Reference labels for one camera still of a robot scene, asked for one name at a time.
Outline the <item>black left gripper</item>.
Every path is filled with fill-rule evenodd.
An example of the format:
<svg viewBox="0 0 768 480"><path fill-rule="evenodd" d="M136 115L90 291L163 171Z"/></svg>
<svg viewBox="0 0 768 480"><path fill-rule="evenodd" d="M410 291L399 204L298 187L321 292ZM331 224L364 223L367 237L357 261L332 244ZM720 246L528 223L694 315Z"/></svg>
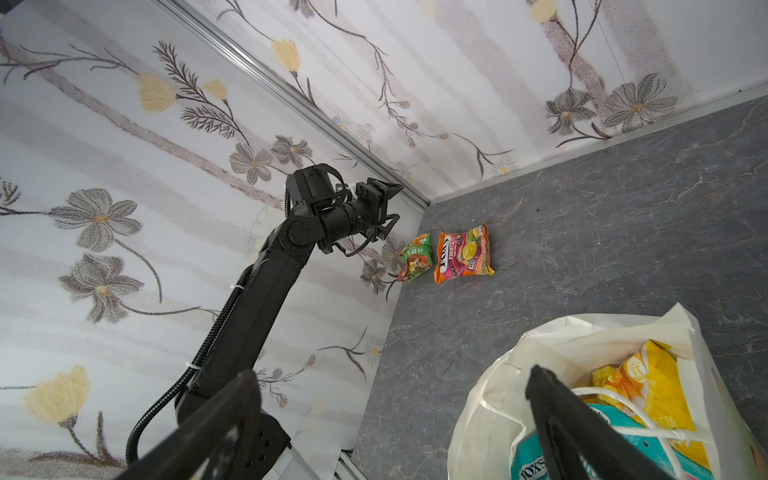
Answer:
<svg viewBox="0 0 768 480"><path fill-rule="evenodd" d="M396 224L396 214L388 212L389 201L396 195L396 184L368 178L357 183L355 194L362 208L362 232L370 240L385 240Z"/></svg>

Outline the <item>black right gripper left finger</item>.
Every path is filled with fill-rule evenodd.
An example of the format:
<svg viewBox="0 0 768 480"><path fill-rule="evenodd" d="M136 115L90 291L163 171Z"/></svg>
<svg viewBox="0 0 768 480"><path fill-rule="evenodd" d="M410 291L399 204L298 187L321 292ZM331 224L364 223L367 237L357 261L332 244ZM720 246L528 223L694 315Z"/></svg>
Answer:
<svg viewBox="0 0 768 480"><path fill-rule="evenodd" d="M152 451L119 475L121 479L255 479L251 457L261 420L256 374L240 373Z"/></svg>

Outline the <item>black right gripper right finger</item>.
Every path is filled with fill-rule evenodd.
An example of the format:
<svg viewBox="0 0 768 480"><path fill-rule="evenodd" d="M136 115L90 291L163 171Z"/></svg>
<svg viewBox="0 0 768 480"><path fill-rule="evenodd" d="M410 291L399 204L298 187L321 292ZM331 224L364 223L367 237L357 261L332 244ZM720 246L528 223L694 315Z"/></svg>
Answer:
<svg viewBox="0 0 768 480"><path fill-rule="evenodd" d="M671 477L599 419L552 371L533 366L525 397L552 479L588 479L589 470L599 479Z"/></svg>

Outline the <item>green snack packet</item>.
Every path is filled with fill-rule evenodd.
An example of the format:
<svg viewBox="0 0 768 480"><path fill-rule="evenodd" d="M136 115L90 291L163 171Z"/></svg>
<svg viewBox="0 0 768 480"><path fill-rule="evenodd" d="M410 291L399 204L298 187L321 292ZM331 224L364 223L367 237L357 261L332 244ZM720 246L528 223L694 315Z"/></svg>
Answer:
<svg viewBox="0 0 768 480"><path fill-rule="evenodd" d="M404 266L399 282L409 282L429 271L433 265L431 235L424 233L412 240L400 253Z"/></svg>

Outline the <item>white printed paper bag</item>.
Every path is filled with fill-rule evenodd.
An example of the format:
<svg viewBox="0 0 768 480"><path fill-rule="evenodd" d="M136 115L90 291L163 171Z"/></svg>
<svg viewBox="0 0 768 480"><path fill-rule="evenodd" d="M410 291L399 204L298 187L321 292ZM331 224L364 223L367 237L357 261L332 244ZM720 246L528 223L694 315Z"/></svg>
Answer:
<svg viewBox="0 0 768 480"><path fill-rule="evenodd" d="M739 414L699 321L681 304L660 317L564 316L524 333L470 391L448 449L449 478L509 478L517 444L534 430L525 397L533 366L551 370L569 388L585 387L593 370L623 361L648 340L668 346L680 360L685 398L707 440L715 478L766 478L767 452Z"/></svg>

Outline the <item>yellow orange chips packet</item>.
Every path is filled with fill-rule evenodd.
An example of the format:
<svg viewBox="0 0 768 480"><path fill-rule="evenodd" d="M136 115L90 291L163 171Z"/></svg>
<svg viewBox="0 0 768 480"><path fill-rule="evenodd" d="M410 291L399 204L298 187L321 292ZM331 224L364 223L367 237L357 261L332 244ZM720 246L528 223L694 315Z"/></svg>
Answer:
<svg viewBox="0 0 768 480"><path fill-rule="evenodd" d="M676 357L665 344L649 340L621 365L594 370L592 385L627 398L661 428L695 429Z"/></svg>

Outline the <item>orange pink snack packet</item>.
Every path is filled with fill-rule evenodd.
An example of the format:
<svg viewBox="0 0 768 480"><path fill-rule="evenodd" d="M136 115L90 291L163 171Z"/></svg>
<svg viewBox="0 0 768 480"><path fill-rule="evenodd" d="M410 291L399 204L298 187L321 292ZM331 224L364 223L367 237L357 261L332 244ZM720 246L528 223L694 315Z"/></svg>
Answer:
<svg viewBox="0 0 768 480"><path fill-rule="evenodd" d="M442 232L437 245L436 283L468 277L494 275L490 258L490 235L485 223L463 233Z"/></svg>

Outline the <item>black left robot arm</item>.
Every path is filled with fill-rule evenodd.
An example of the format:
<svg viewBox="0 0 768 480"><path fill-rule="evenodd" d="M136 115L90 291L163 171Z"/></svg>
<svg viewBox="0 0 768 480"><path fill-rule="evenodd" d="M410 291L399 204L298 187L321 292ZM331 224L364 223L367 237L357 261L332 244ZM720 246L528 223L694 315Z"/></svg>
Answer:
<svg viewBox="0 0 768 480"><path fill-rule="evenodd" d="M387 211L402 185L375 178L349 188L328 164L286 180L285 219L236 282L204 355L175 400L177 431L124 473L131 479L314 479L280 423L261 406L254 371L278 314L315 249L329 254L361 234L383 240L399 217Z"/></svg>

